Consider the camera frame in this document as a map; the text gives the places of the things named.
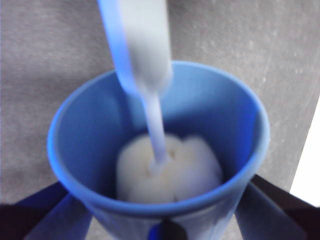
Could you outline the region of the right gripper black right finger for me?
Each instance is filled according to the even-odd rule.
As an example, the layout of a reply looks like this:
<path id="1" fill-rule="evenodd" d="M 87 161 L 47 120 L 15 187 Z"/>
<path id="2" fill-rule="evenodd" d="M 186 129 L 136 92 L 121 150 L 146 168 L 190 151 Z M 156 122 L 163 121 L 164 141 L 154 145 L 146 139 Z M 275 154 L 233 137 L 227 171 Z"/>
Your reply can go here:
<path id="1" fill-rule="evenodd" d="M 318 240 L 320 209 L 259 175 L 247 185 L 235 217 L 244 240 Z"/>

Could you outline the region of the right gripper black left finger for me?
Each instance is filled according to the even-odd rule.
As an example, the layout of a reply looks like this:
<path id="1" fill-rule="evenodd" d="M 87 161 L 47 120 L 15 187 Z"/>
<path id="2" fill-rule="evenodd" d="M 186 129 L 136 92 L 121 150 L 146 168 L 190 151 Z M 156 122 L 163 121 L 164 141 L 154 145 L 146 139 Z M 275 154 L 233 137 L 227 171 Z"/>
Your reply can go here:
<path id="1" fill-rule="evenodd" d="M 84 240 L 93 215 L 60 182 L 0 205 L 2 240 Z"/>

